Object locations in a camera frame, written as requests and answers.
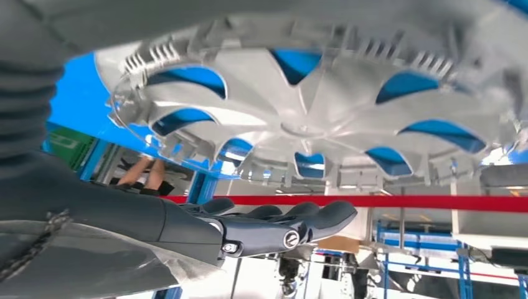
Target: wheel cover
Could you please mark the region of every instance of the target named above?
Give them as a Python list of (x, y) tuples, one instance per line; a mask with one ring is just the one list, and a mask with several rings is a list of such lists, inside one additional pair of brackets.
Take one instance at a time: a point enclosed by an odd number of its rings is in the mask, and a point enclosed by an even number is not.
[(173, 161), (228, 161), (265, 184), (445, 184), (517, 141), (519, 108), (502, 60), (477, 51), (496, 65), (483, 71), (449, 45), (359, 28), (231, 17), (96, 59), (116, 124), (148, 125)]

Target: blue metal frame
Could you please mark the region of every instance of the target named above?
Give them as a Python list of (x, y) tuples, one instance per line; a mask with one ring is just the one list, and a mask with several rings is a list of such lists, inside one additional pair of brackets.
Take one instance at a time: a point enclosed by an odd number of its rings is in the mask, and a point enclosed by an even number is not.
[[(376, 228), (376, 242), (387, 244), (387, 245), (399, 245), (399, 240), (385, 240), (383, 238), (383, 233), (399, 233), (399, 230), (388, 230), (384, 229), (382, 227), (381, 221), (378, 221), (377, 228)], [(462, 244), (461, 242), (457, 242), (456, 245), (451, 244), (434, 244), (434, 243), (423, 243), (420, 242), (420, 236), (421, 235), (429, 235), (429, 236), (437, 236), (437, 237), (451, 237), (449, 234), (441, 234), (441, 233), (427, 233), (427, 232), (406, 232), (406, 234), (416, 235), (418, 237), (418, 242), (409, 242), (405, 241), (404, 245), (405, 247), (412, 247), (412, 248), (424, 248), (424, 249), (437, 249), (437, 250), (456, 250), (457, 248), (468, 248), (466, 244)], [(446, 271), (446, 272), (452, 272), (456, 273), (458, 272), (460, 275), (460, 279), (458, 280), (458, 286), (459, 286), (459, 293), (460, 293), (460, 299), (473, 299), (473, 284), (471, 283), (471, 272), (469, 269), (469, 258), (458, 256), (458, 270), (455, 269), (447, 269), (447, 268), (439, 268), (439, 267), (431, 267), (428, 265), (414, 265), (409, 263), (398, 263), (398, 262), (391, 262), (389, 260), (389, 255), (385, 255), (385, 260), (383, 261), (384, 266), (384, 299), (387, 299), (387, 288), (388, 288), (388, 279), (389, 279), (389, 264), (393, 265), (402, 265), (409, 268), (419, 268), (424, 270), (431, 270), (431, 271)], [(519, 285), (521, 286), (521, 299), (528, 299), (526, 296), (526, 281), (525, 278), (519, 277)]]
[(519, 275), (519, 298), (521, 299), (528, 299), (527, 284), (527, 277), (524, 275)]
[(383, 299), (387, 299), (389, 289), (389, 254), (385, 254), (383, 261), (384, 279), (383, 279)]
[(187, 202), (205, 204), (213, 198), (218, 179), (205, 173), (195, 173)]
[[(468, 248), (466, 244), (458, 242), (460, 248)], [(461, 255), (458, 256), (458, 288), (460, 299), (473, 299), (473, 284), (471, 283), (471, 272), (469, 271), (469, 259)]]
[(181, 287), (170, 288), (165, 293), (164, 299), (180, 299), (182, 293), (183, 293), (183, 290)]

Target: robotic hand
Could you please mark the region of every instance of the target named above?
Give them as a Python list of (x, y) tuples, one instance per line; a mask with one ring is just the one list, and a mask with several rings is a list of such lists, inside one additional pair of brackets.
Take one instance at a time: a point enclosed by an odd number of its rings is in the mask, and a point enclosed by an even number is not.
[(200, 206), (182, 205), (191, 215), (208, 222), (222, 233), (222, 255), (246, 257), (294, 249), (299, 244), (336, 234), (357, 211), (352, 204), (336, 201), (319, 210), (312, 202), (293, 207), (286, 214), (276, 206), (260, 206), (246, 214), (218, 216), (232, 206), (228, 198)]
[(81, 182), (56, 158), (31, 155), (42, 166), (0, 181), (0, 297), (103, 298), (184, 284), (225, 257), (333, 235), (356, 215), (348, 202), (307, 202), (285, 214), (275, 206), (229, 213), (227, 198), (178, 205)]

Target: metal pole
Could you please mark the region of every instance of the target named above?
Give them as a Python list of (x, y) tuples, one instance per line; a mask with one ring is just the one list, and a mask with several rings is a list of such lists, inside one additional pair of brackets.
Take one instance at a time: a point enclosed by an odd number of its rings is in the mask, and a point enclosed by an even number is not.
[(367, 238), (368, 242), (372, 241), (374, 237), (374, 208), (370, 207), (367, 211)]
[(400, 208), (400, 249), (405, 247), (405, 209)]
[(120, 158), (123, 155), (124, 148), (111, 145), (106, 154), (106, 158), (97, 173), (95, 181), (102, 184), (110, 184), (115, 169), (119, 165)]
[(519, 275), (519, 298), (528, 299), (528, 294), (526, 293), (526, 278), (523, 275)]
[(389, 287), (389, 254), (385, 254), (385, 261), (383, 262), (384, 279), (383, 279), (383, 299), (387, 299), (387, 289)]
[(101, 139), (97, 140), (95, 146), (92, 148), (86, 163), (82, 166), (79, 171), (79, 178), (83, 181), (89, 181), (92, 178), (93, 172), (99, 163), (99, 160), (103, 157), (106, 151), (108, 142)]

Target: cable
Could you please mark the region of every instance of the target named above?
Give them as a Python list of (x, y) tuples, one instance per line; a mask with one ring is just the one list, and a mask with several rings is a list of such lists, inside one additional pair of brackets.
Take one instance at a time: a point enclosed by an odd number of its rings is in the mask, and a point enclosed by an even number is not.
[(495, 264), (494, 262), (492, 262), (491, 259), (486, 255), (486, 253), (485, 253), (483, 250), (481, 250), (481, 249), (479, 249), (479, 248), (477, 248), (477, 247), (469, 246), (468, 255), (469, 255), (469, 258), (470, 258), (472, 261), (474, 261), (474, 262), (478, 262), (477, 260), (471, 258), (471, 251), (472, 251), (472, 250), (477, 250), (478, 252), (480, 252), (480, 254), (486, 259), (486, 261), (487, 261), (490, 265), (492, 265), (493, 267), (496, 267), (496, 268), (505, 268), (505, 267), (499, 266), (499, 265)]

